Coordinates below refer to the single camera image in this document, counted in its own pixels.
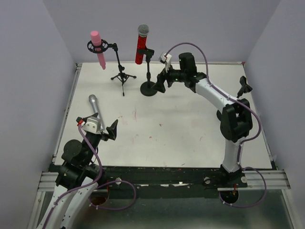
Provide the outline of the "black round base stand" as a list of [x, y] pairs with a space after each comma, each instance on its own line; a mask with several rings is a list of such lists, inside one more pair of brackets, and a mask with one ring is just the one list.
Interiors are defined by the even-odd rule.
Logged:
[[146, 73], [146, 81], [141, 84], [140, 92], [142, 95], [150, 97], [156, 95], [157, 91], [152, 88], [154, 85], [154, 82], [151, 81], [151, 72], [150, 72], [150, 62], [151, 58], [154, 55], [154, 50], [144, 48], [144, 49], [138, 49], [137, 52], [139, 54], [145, 55], [145, 61], [147, 64], [147, 73]]
[[248, 111], [244, 106], [248, 106], [250, 108], [250, 102], [243, 98], [243, 95], [252, 91], [252, 87], [247, 84], [247, 79], [245, 76], [242, 76], [239, 80], [241, 88], [239, 89], [236, 97], [231, 97], [229, 94], [224, 94], [224, 102], [225, 104], [230, 103], [230, 105], [234, 108], [236, 112], [236, 118], [238, 121], [245, 119], [247, 115], [250, 115], [251, 112]]

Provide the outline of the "red glitter microphone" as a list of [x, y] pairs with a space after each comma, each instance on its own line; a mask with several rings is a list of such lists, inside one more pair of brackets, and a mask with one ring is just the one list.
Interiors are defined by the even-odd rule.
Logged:
[[139, 50], [144, 50], [146, 48], [146, 40], [149, 34], [149, 26], [147, 24], [141, 24], [138, 27], [138, 41], [135, 56], [135, 63], [140, 65], [143, 61], [143, 54], [139, 53]]

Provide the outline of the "black tripod shock mount stand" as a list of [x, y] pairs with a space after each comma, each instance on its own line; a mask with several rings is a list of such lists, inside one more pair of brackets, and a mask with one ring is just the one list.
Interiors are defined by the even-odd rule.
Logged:
[[[118, 46], [117, 46], [117, 44], [116, 43], [108, 43], [107, 41], [102, 39], [102, 53], [105, 53], [109, 48], [113, 49], [115, 54], [116, 54], [118, 70], [119, 70], [119, 73], [116, 76], [111, 77], [111, 80], [113, 81], [114, 79], [118, 79], [121, 82], [121, 85], [122, 85], [122, 95], [125, 96], [124, 84], [127, 82], [127, 80], [129, 78], [136, 79], [137, 77], [134, 76], [134, 75], [126, 74], [124, 72], [125, 68], [121, 65], [119, 54], [118, 54]], [[87, 49], [90, 52], [92, 52], [92, 53], [97, 55], [97, 52], [94, 50], [94, 46], [93, 46], [91, 41], [89, 41], [87, 43]]]

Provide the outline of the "pink microphone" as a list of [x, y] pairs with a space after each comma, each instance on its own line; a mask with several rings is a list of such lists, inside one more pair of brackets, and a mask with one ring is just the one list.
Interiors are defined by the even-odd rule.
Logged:
[[94, 46], [94, 50], [97, 52], [99, 64], [103, 70], [106, 69], [106, 61], [104, 54], [102, 53], [102, 39], [98, 31], [91, 31], [91, 42]]

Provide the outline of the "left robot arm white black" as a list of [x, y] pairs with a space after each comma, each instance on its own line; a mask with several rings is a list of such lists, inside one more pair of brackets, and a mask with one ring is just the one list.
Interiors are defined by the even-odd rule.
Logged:
[[68, 141], [63, 149], [63, 164], [58, 170], [54, 192], [47, 210], [38, 224], [39, 229], [70, 229], [89, 195], [102, 178], [102, 163], [92, 163], [100, 141], [115, 140], [118, 121], [107, 132], [92, 127], [93, 117], [78, 118], [82, 141]]

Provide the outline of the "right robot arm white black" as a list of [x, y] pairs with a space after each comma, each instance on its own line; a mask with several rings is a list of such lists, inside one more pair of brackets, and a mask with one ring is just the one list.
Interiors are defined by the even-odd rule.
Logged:
[[242, 140], [249, 135], [253, 128], [250, 103], [246, 99], [238, 100], [217, 86], [208, 82], [205, 73], [197, 71], [194, 56], [190, 52], [179, 55], [180, 69], [176, 70], [171, 65], [171, 55], [162, 53], [159, 61], [165, 65], [157, 75], [157, 82], [153, 89], [165, 93], [164, 82], [168, 87], [173, 83], [180, 82], [194, 93], [207, 99], [220, 112], [220, 131], [225, 138], [224, 160], [221, 170], [227, 175], [235, 175], [241, 171], [238, 150]]

